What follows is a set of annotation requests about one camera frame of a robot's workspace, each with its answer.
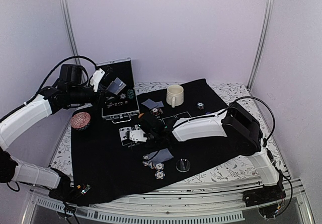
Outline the blue patterned card deck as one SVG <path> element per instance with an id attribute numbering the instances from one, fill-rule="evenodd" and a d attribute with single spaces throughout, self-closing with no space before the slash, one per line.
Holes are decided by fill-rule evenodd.
<path id="1" fill-rule="evenodd" d="M 124 88 L 126 84 L 119 78 L 115 78 L 107 87 L 107 91 L 118 95 Z"/>

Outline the dealt card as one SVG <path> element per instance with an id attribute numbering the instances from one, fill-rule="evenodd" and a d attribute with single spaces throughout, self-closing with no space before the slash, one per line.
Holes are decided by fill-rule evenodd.
<path id="1" fill-rule="evenodd" d="M 164 107 L 164 104 L 163 104 L 162 101 L 158 101 L 158 102 L 156 102 L 156 106 L 155 107 L 156 108 L 162 108 L 162 107 Z"/>
<path id="2" fill-rule="evenodd" d="M 151 158 L 149 159 L 153 164 L 158 164 L 161 163 L 161 154 L 160 151 L 157 151 L 155 153 L 153 153 L 153 155 L 151 156 Z"/>

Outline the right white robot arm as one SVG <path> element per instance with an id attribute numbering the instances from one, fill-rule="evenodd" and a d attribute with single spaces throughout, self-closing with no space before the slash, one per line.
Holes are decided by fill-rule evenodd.
<path id="1" fill-rule="evenodd" d="M 180 118 L 172 126 L 165 125 L 150 112 L 140 114 L 138 121 L 140 130 L 137 136 L 142 142 L 162 142 L 169 136 L 179 142 L 218 136 L 233 139 L 237 153 L 248 157 L 263 183 L 260 189 L 245 191 L 244 202 L 251 205 L 286 197 L 282 184 L 285 177 L 267 147 L 268 138 L 263 136 L 258 120 L 237 101 L 215 113 Z"/>

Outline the red brown chip stack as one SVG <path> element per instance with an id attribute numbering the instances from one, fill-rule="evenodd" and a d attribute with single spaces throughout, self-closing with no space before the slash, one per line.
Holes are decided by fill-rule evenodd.
<path id="1" fill-rule="evenodd" d="M 152 108 L 150 112 L 154 116 L 160 116 L 163 114 L 163 111 L 161 108 Z"/>

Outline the teal chip stack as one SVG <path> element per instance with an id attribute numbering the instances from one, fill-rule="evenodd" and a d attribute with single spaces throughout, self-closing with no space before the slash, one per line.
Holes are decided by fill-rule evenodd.
<path id="1" fill-rule="evenodd" d="M 204 104 L 202 102 L 198 102 L 197 103 L 197 108 L 200 109 L 200 110 L 204 109 Z"/>

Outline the clear black dealer button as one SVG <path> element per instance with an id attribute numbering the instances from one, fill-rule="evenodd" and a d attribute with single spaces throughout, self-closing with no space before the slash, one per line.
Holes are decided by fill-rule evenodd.
<path id="1" fill-rule="evenodd" d="M 187 159 L 179 159 L 176 163 L 176 169 L 181 173 L 189 171 L 190 167 L 191 164 Z"/>

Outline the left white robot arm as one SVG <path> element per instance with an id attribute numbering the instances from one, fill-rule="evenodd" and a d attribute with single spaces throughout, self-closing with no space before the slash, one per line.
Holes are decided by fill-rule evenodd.
<path id="1" fill-rule="evenodd" d="M 71 202 L 86 194 L 88 184 L 71 187 L 71 179 L 55 168 L 43 168 L 13 158 L 7 151 L 9 146 L 26 130 L 42 119 L 61 109 L 77 108 L 84 104 L 101 107 L 108 98 L 116 99 L 116 94 L 108 91 L 108 86 L 116 78 L 110 66 L 99 68 L 93 63 L 95 72 L 86 81 L 83 66 L 68 64 L 68 57 L 55 67 L 60 68 L 59 78 L 52 86 L 41 83 L 35 95 L 1 118 L 1 183 L 26 183 L 43 186 L 52 198 Z"/>

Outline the blue white chip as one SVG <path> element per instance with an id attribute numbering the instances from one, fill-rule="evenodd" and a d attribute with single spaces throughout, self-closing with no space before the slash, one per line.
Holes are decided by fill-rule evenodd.
<path id="1" fill-rule="evenodd" d="M 155 164 L 154 168 L 158 171 L 162 171 L 164 169 L 164 164 L 163 163 Z"/>
<path id="2" fill-rule="evenodd" d="M 164 171 L 156 171 L 154 176 L 156 179 L 162 180 L 165 177 L 165 173 Z"/>

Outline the white poker chip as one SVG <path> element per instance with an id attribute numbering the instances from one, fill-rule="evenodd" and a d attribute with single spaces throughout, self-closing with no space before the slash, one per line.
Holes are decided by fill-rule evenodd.
<path id="1" fill-rule="evenodd" d="M 126 94 L 122 93 L 122 94 L 120 94 L 120 95 L 119 95 L 119 97 L 120 97 L 120 99 L 122 99 L 122 100 L 123 100 L 123 99 L 125 99 L 125 98 L 126 98 Z"/>

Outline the aluminium poker chip case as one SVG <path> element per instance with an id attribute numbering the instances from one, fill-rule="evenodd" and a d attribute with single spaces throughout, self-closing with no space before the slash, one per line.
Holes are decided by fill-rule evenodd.
<path id="1" fill-rule="evenodd" d="M 101 117 L 104 120 L 112 121 L 112 123 L 114 124 L 128 122 L 131 120 L 132 116 L 137 115 L 139 113 L 138 100 L 134 87 L 134 77 L 131 58 L 128 57 L 124 59 L 98 63 L 99 68 L 104 68 L 107 66 L 113 69 L 113 80 L 115 78 L 119 78 L 126 84 L 126 87 L 118 95 L 116 95 L 115 101 L 110 103 L 125 102 L 127 103 L 127 105 L 121 107 L 110 107 L 110 103 L 106 103 L 106 105 L 101 109 Z M 104 87 L 102 84 L 100 84 L 99 87 L 107 89 L 107 87 Z M 132 89 L 135 93 L 133 99 L 127 98 L 127 91 L 130 89 Z M 119 95 L 122 93 L 126 94 L 126 98 L 123 100 L 119 97 Z"/>

